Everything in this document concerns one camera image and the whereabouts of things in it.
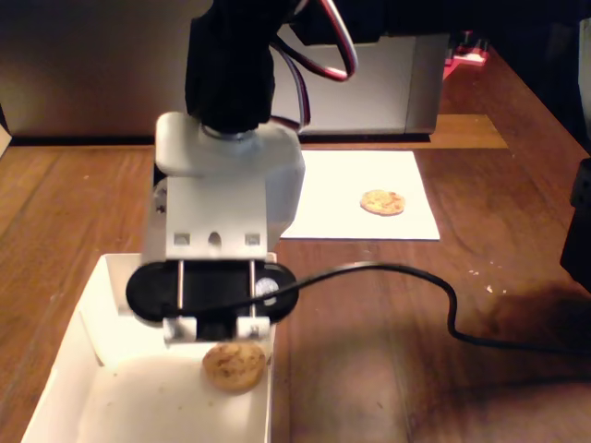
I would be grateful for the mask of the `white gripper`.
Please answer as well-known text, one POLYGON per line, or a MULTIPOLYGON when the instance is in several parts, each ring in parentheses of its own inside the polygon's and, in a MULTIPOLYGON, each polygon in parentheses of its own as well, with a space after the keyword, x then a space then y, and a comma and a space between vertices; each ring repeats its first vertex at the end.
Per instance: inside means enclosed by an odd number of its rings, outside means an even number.
POLYGON ((305 162, 275 123, 224 135, 183 113, 161 115, 141 263, 264 259, 296 217, 305 162))

